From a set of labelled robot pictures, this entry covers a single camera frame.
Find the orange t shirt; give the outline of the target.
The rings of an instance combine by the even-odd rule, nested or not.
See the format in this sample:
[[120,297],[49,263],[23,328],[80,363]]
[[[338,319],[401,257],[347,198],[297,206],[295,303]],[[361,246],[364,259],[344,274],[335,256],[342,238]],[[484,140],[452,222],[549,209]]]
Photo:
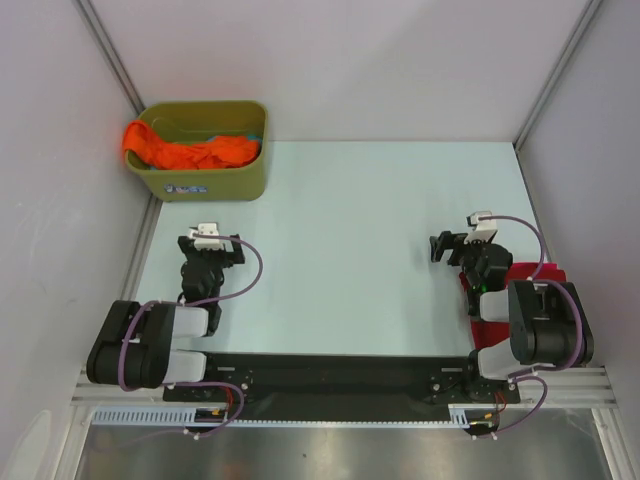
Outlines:
[[262,145],[225,146],[213,143],[191,145],[163,140],[148,124],[136,120],[125,129],[122,151],[135,153],[156,170],[220,170],[249,165],[261,153]]

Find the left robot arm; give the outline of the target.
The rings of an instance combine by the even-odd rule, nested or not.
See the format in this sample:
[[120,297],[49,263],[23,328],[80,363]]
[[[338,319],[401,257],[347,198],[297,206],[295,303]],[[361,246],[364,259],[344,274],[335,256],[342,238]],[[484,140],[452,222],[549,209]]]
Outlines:
[[197,398],[214,397],[221,376],[206,355],[172,346],[176,339],[206,338],[218,329],[224,270],[245,262],[240,236],[216,236],[215,228],[178,238],[185,255],[181,293],[175,302],[113,302],[86,361],[93,384],[125,391],[185,383]]

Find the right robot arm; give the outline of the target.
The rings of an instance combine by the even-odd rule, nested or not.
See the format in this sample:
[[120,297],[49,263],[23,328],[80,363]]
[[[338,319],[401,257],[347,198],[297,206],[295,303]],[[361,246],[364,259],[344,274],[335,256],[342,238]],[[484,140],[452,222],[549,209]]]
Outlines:
[[429,238],[430,259],[460,269],[475,366],[461,376],[463,393],[484,401],[497,380],[588,364],[593,336],[573,283],[557,265],[516,262],[492,239],[443,231]]

